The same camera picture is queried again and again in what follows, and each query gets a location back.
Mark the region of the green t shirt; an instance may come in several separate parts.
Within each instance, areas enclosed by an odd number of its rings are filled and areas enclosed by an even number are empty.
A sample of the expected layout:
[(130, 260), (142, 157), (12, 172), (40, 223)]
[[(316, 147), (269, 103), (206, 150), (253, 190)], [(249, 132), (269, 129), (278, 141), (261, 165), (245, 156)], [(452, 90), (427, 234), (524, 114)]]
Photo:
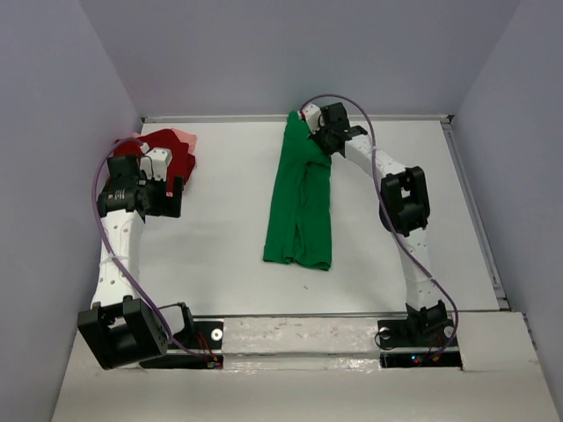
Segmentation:
[(332, 159), (289, 113), (274, 181), (262, 259), (327, 271), (333, 258), (330, 214)]

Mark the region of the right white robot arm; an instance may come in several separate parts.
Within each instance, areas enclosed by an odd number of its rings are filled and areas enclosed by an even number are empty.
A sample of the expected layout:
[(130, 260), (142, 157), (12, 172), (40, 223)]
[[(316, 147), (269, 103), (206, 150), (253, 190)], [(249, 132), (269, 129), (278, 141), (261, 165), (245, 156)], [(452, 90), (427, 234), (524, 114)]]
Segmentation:
[(352, 125), (345, 101), (338, 97), (331, 105), (308, 103), (299, 114), (324, 153), (339, 153), (371, 176), (380, 220), (397, 245), (406, 284), (406, 317), (380, 321), (375, 341), (384, 351), (427, 347), (442, 353), (453, 345), (457, 323), (447, 311), (452, 298), (430, 272), (425, 172), (419, 166), (401, 164), (380, 149), (371, 124)]

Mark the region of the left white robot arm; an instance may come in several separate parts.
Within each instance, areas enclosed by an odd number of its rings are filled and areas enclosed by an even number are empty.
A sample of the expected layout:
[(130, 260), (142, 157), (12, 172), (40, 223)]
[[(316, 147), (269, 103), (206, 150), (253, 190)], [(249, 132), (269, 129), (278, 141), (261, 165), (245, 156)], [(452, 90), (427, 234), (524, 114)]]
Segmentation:
[(158, 307), (140, 286), (141, 237), (149, 216), (178, 218), (183, 179), (168, 178), (169, 149), (111, 156), (108, 180), (93, 189), (102, 238), (99, 279), (91, 307), (77, 328), (105, 370), (165, 355), (194, 339), (194, 319), (183, 302)]

